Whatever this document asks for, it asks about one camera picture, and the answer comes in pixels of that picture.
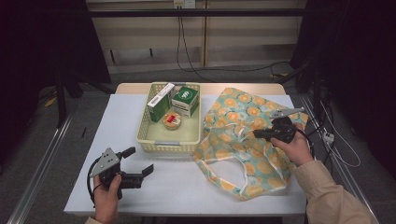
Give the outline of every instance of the white cable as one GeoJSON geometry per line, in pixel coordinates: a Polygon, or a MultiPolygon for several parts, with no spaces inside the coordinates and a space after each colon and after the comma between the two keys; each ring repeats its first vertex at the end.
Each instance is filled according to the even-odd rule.
{"type": "Polygon", "coordinates": [[[341,134],[339,132],[337,132],[337,130],[335,129],[334,125],[332,124],[332,120],[330,119],[329,114],[327,113],[326,108],[324,107],[323,103],[320,101],[321,106],[323,107],[323,110],[326,114],[326,117],[328,119],[328,121],[330,122],[330,124],[332,125],[332,127],[334,128],[334,131],[337,133],[338,136],[340,136],[340,138],[349,146],[349,148],[352,150],[352,152],[356,155],[356,158],[358,158],[358,164],[357,165],[352,165],[346,161],[344,161],[341,158],[341,155],[338,155],[335,151],[332,150],[332,148],[330,147],[329,143],[326,143],[329,146],[330,151],[334,154],[334,156],[336,158],[338,158],[338,160],[340,160],[343,164],[348,165],[350,167],[359,167],[361,165],[361,158],[359,157],[358,153],[356,153],[356,151],[353,149],[353,147],[343,138],[343,136],[341,136],[341,134]]]}

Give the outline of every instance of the green box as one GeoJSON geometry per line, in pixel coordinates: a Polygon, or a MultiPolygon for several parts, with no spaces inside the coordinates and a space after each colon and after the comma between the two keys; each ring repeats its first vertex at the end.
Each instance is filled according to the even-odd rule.
{"type": "Polygon", "coordinates": [[[171,99],[175,92],[175,85],[168,83],[157,95],[148,102],[148,112],[151,120],[158,122],[171,108],[171,99]]]}
{"type": "Polygon", "coordinates": [[[174,111],[190,118],[199,104],[198,96],[199,92],[197,90],[181,87],[172,99],[174,111]]]}

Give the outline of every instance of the hand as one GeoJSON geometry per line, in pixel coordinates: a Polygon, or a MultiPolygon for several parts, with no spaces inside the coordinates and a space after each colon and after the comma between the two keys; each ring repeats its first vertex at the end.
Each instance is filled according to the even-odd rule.
{"type": "Polygon", "coordinates": [[[95,220],[107,223],[116,223],[119,216],[118,205],[119,198],[117,196],[117,191],[121,183],[121,175],[116,175],[110,184],[108,190],[101,185],[99,175],[93,178],[93,185],[99,186],[94,191],[95,200],[95,220]]]}
{"type": "MultiPolygon", "coordinates": [[[[303,130],[303,125],[301,123],[294,123],[294,126],[301,131],[303,130]]],[[[293,140],[291,140],[289,144],[275,138],[271,138],[271,142],[274,146],[282,149],[289,159],[296,164],[296,166],[301,166],[313,160],[306,139],[299,132],[296,132],[293,140]]]]}

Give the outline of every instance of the white tabletop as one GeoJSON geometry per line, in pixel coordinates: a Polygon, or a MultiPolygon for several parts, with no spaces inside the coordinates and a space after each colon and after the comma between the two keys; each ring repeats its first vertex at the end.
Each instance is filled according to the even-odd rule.
{"type": "MultiPolygon", "coordinates": [[[[141,189],[122,190],[120,213],[144,217],[268,217],[304,213],[306,198],[294,175],[285,190],[241,201],[209,183],[191,156],[165,158],[145,153],[135,139],[146,97],[147,95],[143,94],[111,95],[91,149],[64,209],[66,213],[78,216],[94,214],[86,178],[93,161],[100,157],[107,147],[111,147],[115,153],[128,147],[136,147],[135,154],[121,161],[121,170],[127,174],[139,174],[154,164],[154,172],[144,179],[141,189]]],[[[288,95],[263,97],[293,107],[288,95]]],[[[202,96],[203,117],[216,99],[215,95],[202,96]]],[[[243,183],[243,167],[236,161],[222,161],[212,168],[235,184],[243,183]]]]}

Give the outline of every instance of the black horizontal bar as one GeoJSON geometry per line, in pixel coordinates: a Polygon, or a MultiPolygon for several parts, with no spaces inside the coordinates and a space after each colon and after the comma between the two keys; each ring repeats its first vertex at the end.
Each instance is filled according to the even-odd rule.
{"type": "Polygon", "coordinates": [[[305,8],[186,8],[186,9],[94,9],[90,11],[42,11],[67,16],[90,16],[92,18],[114,17],[300,17],[308,15],[336,14],[334,10],[311,10],[305,8]]]}

